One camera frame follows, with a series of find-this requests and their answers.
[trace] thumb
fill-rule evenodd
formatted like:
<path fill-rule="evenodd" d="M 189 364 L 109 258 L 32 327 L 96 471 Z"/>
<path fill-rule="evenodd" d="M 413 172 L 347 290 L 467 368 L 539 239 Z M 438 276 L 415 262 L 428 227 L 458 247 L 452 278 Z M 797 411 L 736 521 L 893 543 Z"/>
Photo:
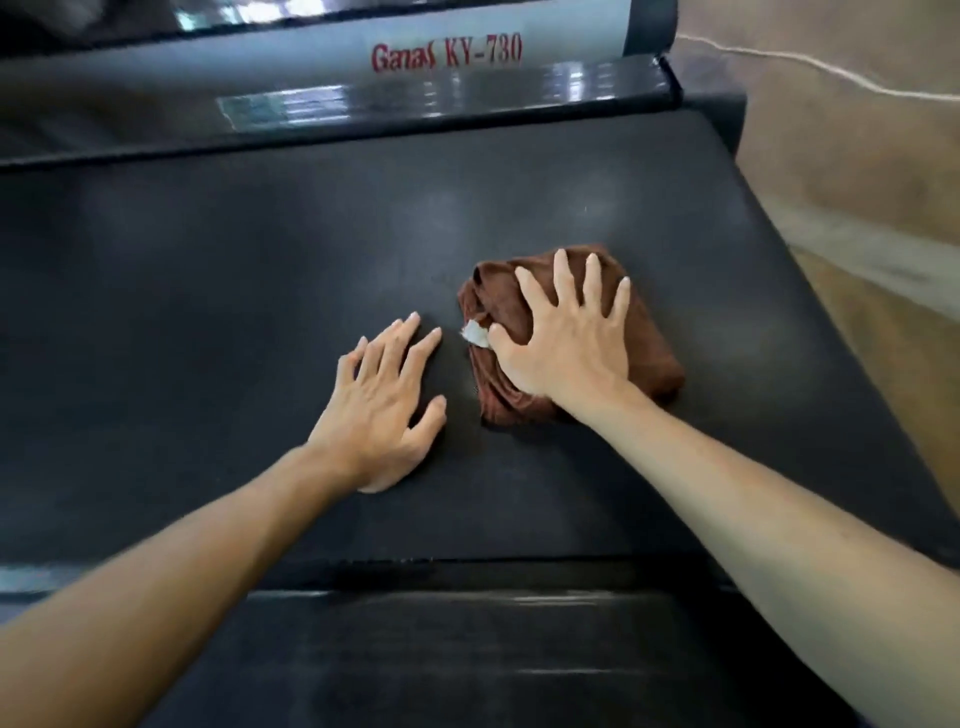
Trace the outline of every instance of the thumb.
<path fill-rule="evenodd" d="M 405 444 L 416 454 L 418 462 L 426 457 L 426 453 L 430 451 L 430 446 L 433 445 L 433 441 L 437 439 L 444 425 L 446 425 L 446 397 L 438 395 L 426 405 L 420 421 L 403 434 Z"/>
<path fill-rule="evenodd" d="M 493 324 L 487 331 L 487 339 L 490 341 L 490 348 L 496 354 L 498 359 L 509 359 L 513 352 L 518 349 L 514 340 L 510 338 L 507 329 L 500 324 Z"/>

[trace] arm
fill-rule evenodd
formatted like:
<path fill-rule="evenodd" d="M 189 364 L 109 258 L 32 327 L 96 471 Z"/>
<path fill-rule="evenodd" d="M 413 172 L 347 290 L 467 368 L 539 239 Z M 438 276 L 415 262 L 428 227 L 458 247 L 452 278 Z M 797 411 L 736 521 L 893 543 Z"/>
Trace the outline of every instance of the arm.
<path fill-rule="evenodd" d="M 134 725 L 324 510 L 413 470 L 445 422 L 445 401 L 436 398 L 408 427 L 423 366 L 440 343 L 435 329 L 401 369 L 418 323 L 416 314 L 397 321 L 341 359 L 305 445 L 0 630 L 3 724 Z"/>
<path fill-rule="evenodd" d="M 566 257 L 558 306 L 527 272 L 526 347 L 491 343 L 507 376 L 596 430 L 656 488 L 790 647 L 877 728 L 960 724 L 960 578 L 657 408 L 627 381 L 629 282 L 609 317 L 599 262 L 583 306 Z"/>

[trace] finger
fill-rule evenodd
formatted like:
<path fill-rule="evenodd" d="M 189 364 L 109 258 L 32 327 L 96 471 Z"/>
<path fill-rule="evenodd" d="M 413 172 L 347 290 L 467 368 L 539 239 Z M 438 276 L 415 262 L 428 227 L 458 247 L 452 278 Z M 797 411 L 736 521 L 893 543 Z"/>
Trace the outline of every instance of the finger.
<path fill-rule="evenodd" d="M 403 362 L 403 371 L 400 376 L 404 380 L 420 384 L 420 380 L 423 379 L 423 369 L 426 367 L 430 355 L 440 346 L 440 340 L 443 337 L 444 333 L 437 327 L 410 347 L 407 360 Z"/>
<path fill-rule="evenodd" d="M 380 369 L 380 359 L 383 358 L 384 343 L 382 340 L 373 339 L 363 354 L 363 361 L 360 362 L 360 371 L 357 372 L 357 381 L 368 381 L 376 376 Z"/>
<path fill-rule="evenodd" d="M 357 381 L 366 381 L 372 376 L 376 376 L 376 373 L 380 369 L 380 360 L 383 358 L 383 350 L 391 336 L 394 335 L 394 332 L 400 328 L 401 324 L 403 324 L 403 322 L 397 319 L 380 331 L 380 333 L 376 335 L 376 338 L 367 345 L 367 350 L 363 355 L 363 361 L 360 363 L 360 371 L 357 372 Z"/>
<path fill-rule="evenodd" d="M 596 253 L 587 256 L 587 275 L 584 277 L 584 307 L 591 313 L 600 313 L 600 294 L 603 282 L 600 279 L 600 258 Z"/>
<path fill-rule="evenodd" d="M 514 343 L 507 333 L 507 329 L 500 324 L 493 324 L 487 332 L 487 340 L 490 342 L 490 348 L 496 354 L 496 358 L 501 361 L 508 361 L 514 352 L 520 348 L 519 344 Z"/>
<path fill-rule="evenodd" d="M 563 248 L 553 256 L 553 286 L 557 289 L 557 301 L 560 305 L 577 303 L 577 285 L 570 273 L 570 261 Z"/>
<path fill-rule="evenodd" d="M 530 310 L 534 312 L 534 317 L 537 316 L 538 312 L 550 306 L 550 300 L 543 293 L 543 288 L 537 283 L 534 274 L 526 268 L 517 268 L 514 275 L 516 281 L 520 284 L 520 292 L 523 294 L 524 300 L 530 306 Z"/>
<path fill-rule="evenodd" d="M 400 361 L 403 360 L 403 353 L 407 351 L 410 339 L 420 325 L 420 315 L 416 311 L 407 317 L 397 329 L 394 335 L 387 342 L 383 350 L 383 361 L 380 362 L 380 376 L 386 376 L 396 379 L 400 372 Z"/>
<path fill-rule="evenodd" d="M 610 320 L 618 326 L 623 326 L 627 320 L 627 310 L 630 308 L 630 279 L 624 278 L 616 287 L 616 296 L 613 298 L 613 308 L 610 311 Z"/>
<path fill-rule="evenodd" d="M 363 352 L 367 348 L 367 337 L 361 336 L 356 347 L 350 353 L 345 353 L 337 362 L 337 384 L 342 387 L 353 381 L 353 375 L 357 371 L 357 364 L 363 358 Z"/>
<path fill-rule="evenodd" d="M 423 417 L 416 426 L 403 433 L 403 444 L 410 449 L 418 463 L 426 457 L 445 424 L 446 397 L 439 395 L 426 405 Z"/>

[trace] black treadmill belt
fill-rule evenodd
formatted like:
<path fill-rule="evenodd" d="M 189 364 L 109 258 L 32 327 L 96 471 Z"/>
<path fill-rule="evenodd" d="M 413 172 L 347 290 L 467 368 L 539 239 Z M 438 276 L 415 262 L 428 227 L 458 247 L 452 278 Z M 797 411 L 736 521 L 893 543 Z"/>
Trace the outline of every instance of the black treadmill belt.
<path fill-rule="evenodd" d="M 683 552 L 577 425 L 482 427 L 456 291 L 484 258 L 606 243 L 688 371 L 673 411 L 960 563 L 960 529 L 720 140 L 693 112 L 88 165 L 0 179 L 0 561 L 106 557 L 256 475 L 337 356 L 418 310 L 446 336 L 428 467 L 286 557 Z"/>

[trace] hand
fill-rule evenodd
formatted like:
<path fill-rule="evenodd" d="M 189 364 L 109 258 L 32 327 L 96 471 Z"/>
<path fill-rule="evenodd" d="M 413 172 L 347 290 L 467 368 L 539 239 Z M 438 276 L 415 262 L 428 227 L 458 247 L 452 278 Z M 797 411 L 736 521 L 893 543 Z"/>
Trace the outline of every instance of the hand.
<path fill-rule="evenodd" d="M 351 490 L 379 493 L 395 485 L 426 457 L 446 423 L 446 399 L 440 396 L 416 426 L 409 426 L 420 401 L 423 368 L 441 339 L 434 328 L 410 347 L 401 369 L 419 324 L 417 313 L 397 319 L 369 344 L 363 337 L 340 357 L 333 394 L 307 446 L 322 447 L 324 457 L 343 458 Z"/>
<path fill-rule="evenodd" d="M 623 327 L 630 305 L 630 279 L 620 281 L 610 316 L 600 310 L 600 260 L 587 258 L 584 304 L 577 300 L 566 251 L 553 260 L 558 305 L 546 297 L 533 274 L 516 269 L 523 298 L 534 315 L 530 343 L 520 346 L 500 324 L 489 339 L 503 373 L 521 392 L 548 397 L 574 417 L 597 395 L 627 381 Z"/>

